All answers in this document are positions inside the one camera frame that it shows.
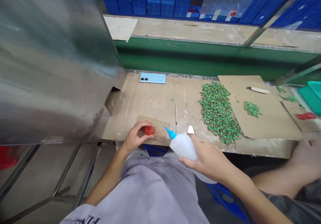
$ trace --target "green beads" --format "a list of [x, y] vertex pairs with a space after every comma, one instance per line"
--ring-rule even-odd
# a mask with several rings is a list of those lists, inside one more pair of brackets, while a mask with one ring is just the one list
[[293, 96], [293, 98], [291, 98], [291, 97], [283, 97], [282, 95], [280, 95], [280, 97], [282, 99], [284, 99], [286, 101], [290, 101], [290, 102], [297, 102], [298, 101], [298, 99], [295, 96]]
[[278, 90], [279, 93], [284, 93], [284, 92], [286, 92], [285, 89], [284, 89], [281, 85], [279, 85], [279, 86], [277, 87], [277, 90]]
[[258, 115], [262, 115], [260, 108], [251, 102], [245, 101], [243, 107], [247, 111], [248, 115], [255, 116], [257, 118]]
[[228, 96], [231, 94], [218, 82], [203, 85], [201, 113], [203, 121], [208, 125], [209, 131], [220, 137], [224, 144], [235, 142], [242, 134], [241, 128], [232, 115], [231, 102]]

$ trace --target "smartphone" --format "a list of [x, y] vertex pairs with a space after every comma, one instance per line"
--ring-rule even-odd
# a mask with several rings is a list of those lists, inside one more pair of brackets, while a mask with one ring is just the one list
[[141, 73], [139, 82], [165, 84], [166, 83], [166, 74]]

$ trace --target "toothpick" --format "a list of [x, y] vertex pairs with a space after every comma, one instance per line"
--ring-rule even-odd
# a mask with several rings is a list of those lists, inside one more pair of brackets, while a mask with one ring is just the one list
[[177, 105], [175, 105], [176, 125], [177, 125]]

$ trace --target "teal plastic bin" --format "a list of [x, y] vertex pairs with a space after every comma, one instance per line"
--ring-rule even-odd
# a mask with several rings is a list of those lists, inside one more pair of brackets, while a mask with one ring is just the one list
[[321, 82], [309, 81], [308, 85], [298, 89], [299, 94], [316, 115], [321, 115]]

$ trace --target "right hand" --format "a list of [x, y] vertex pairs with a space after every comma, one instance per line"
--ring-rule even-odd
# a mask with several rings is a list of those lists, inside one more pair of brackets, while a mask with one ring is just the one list
[[225, 157], [217, 146], [201, 143], [194, 134], [188, 134], [188, 136], [193, 141], [198, 158], [196, 161], [180, 158], [186, 167], [196, 170], [226, 187], [239, 181], [239, 178], [248, 178]]

